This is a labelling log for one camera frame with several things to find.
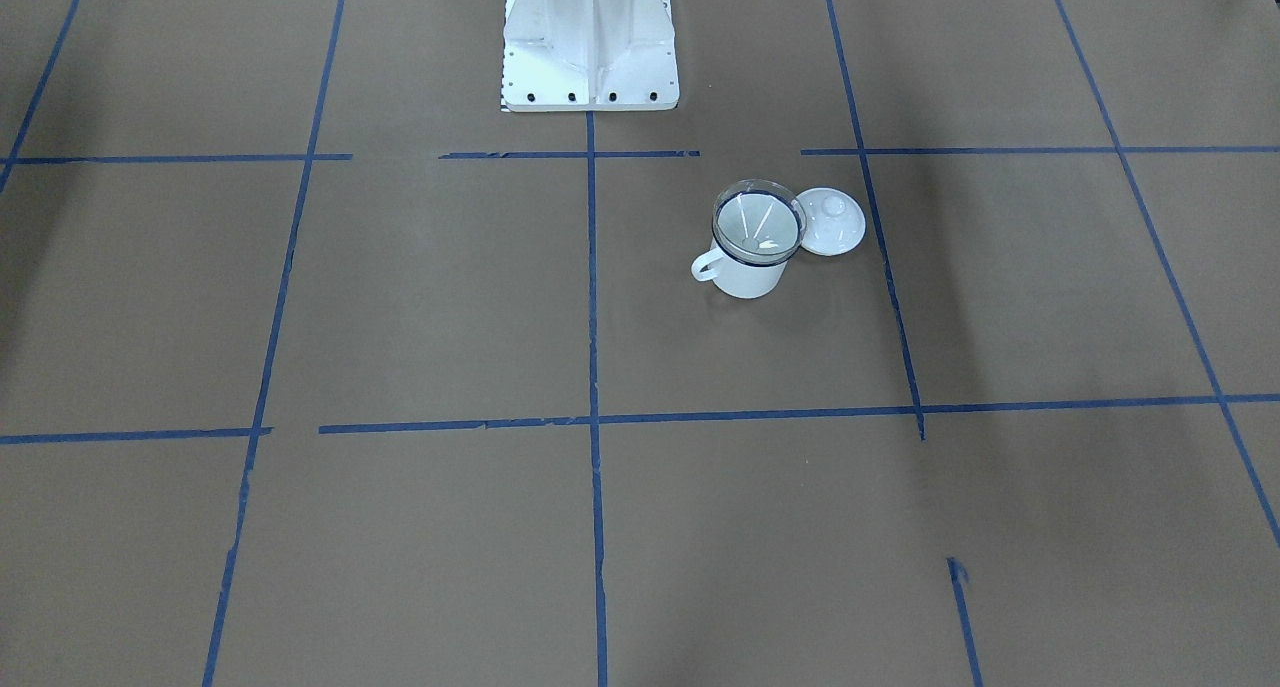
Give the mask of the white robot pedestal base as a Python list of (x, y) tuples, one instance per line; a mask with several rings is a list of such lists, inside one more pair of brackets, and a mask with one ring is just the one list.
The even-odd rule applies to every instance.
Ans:
[(672, 110), (680, 96), (672, 0), (504, 0), (503, 110)]

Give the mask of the clear plastic funnel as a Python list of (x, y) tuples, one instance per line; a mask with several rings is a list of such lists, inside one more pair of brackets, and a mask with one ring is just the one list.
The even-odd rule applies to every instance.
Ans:
[(799, 196), (767, 178), (745, 178), (717, 194), (712, 239), (745, 266), (772, 267), (792, 258), (806, 232)]

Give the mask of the white mug lid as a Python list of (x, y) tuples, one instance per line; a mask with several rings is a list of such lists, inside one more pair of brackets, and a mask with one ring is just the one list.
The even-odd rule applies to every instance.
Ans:
[(797, 194), (805, 217), (800, 244), (818, 257), (838, 257), (858, 248), (867, 217), (856, 200), (832, 187), (813, 187)]

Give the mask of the white enamel mug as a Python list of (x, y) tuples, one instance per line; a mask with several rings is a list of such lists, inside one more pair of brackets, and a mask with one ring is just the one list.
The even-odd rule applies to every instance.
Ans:
[(800, 248), (797, 235), (731, 237), (714, 232), (710, 248), (692, 258), (691, 276), (710, 281), (737, 299), (755, 299), (773, 290)]

